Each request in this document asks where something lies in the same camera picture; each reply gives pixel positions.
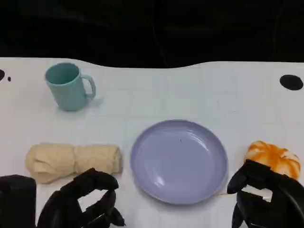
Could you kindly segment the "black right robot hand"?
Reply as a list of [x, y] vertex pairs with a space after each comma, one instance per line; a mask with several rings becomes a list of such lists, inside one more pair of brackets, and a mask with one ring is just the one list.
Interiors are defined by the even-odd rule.
[[[270, 190], [269, 202], [262, 196], [244, 190], [251, 186]], [[236, 194], [232, 227], [245, 223], [249, 228], [302, 228], [304, 226], [304, 187], [296, 180], [276, 173], [270, 167], [246, 160], [227, 186]]]

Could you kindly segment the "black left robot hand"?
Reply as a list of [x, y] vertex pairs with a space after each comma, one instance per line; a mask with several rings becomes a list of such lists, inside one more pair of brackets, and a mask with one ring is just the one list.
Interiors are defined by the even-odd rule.
[[[55, 191], [39, 216], [38, 228], [108, 228], [111, 224], [124, 227], [125, 221], [115, 207], [119, 188], [115, 177], [91, 168]], [[94, 190], [106, 190], [100, 200], [85, 211], [78, 200]]]

